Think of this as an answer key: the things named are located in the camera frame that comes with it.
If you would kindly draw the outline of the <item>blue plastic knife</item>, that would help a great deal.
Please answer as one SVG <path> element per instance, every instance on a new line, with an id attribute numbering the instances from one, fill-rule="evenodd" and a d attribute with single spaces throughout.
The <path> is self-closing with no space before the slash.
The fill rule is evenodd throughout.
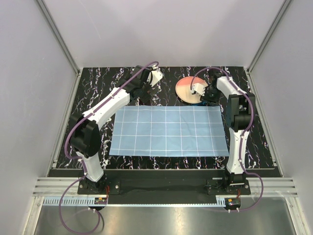
<path id="1" fill-rule="evenodd" d="M 194 106 L 205 106 L 205 103 L 200 102 L 200 103 L 194 104 Z"/>

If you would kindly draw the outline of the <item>pink and cream plate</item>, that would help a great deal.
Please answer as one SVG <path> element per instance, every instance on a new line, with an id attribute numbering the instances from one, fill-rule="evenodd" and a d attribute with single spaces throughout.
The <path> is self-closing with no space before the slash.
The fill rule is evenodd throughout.
<path id="1" fill-rule="evenodd" d="M 187 76 L 180 79 L 175 86 L 176 95 L 185 103 L 200 104 L 201 95 L 198 93 L 193 93 L 190 89 L 192 79 L 192 76 Z"/>

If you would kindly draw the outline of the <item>blue checked cloth napkin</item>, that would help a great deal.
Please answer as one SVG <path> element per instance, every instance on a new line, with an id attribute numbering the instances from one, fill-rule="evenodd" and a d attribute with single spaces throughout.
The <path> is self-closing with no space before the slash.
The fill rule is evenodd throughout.
<path id="1" fill-rule="evenodd" d="M 115 114 L 110 155 L 227 157 L 218 106 L 125 106 Z"/>

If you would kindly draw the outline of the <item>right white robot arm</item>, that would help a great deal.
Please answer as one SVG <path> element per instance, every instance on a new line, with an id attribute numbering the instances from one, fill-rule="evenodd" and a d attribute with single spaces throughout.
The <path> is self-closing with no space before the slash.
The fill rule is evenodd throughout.
<path id="1" fill-rule="evenodd" d="M 216 105 L 221 95 L 227 99 L 225 122 L 229 129 L 230 146 L 221 188 L 228 194 L 237 193 L 246 184 L 245 151 L 253 124 L 255 95 L 243 91 L 228 73 L 218 67 L 209 67 L 209 86 L 204 88 L 201 101 Z"/>

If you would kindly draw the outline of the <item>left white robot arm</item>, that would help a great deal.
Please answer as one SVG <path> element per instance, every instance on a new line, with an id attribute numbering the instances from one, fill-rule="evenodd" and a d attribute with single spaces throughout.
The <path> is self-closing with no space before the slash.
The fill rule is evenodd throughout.
<path id="1" fill-rule="evenodd" d="M 64 146 L 65 155 L 82 164 L 83 180 L 92 192 L 100 194 L 106 187 L 106 176 L 98 156 L 102 144 L 101 128 L 132 100 L 147 100 L 152 95 L 153 87 L 162 78 L 157 61 L 146 66 L 136 66 L 130 78 L 119 81 L 94 107 L 80 115 L 70 116 L 71 130 Z"/>

